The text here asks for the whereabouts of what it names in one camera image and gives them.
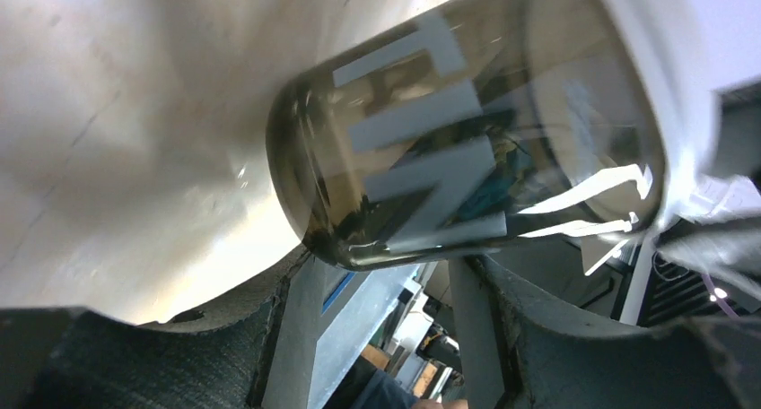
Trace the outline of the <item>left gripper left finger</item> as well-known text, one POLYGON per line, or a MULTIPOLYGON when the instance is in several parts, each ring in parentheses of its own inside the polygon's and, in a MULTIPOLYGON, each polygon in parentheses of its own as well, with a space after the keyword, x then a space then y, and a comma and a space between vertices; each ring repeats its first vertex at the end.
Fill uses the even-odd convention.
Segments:
POLYGON ((257 408, 293 278, 274 266, 166 324, 130 326, 84 308, 3 309, 4 408, 257 408))

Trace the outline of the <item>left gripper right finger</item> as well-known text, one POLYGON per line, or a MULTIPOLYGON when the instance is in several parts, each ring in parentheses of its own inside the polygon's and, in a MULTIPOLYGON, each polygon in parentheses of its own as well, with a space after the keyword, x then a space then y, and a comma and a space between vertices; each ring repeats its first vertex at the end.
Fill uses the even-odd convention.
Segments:
POLYGON ((485 256, 450 261, 473 408, 757 408, 760 323, 641 328, 570 305, 485 256))

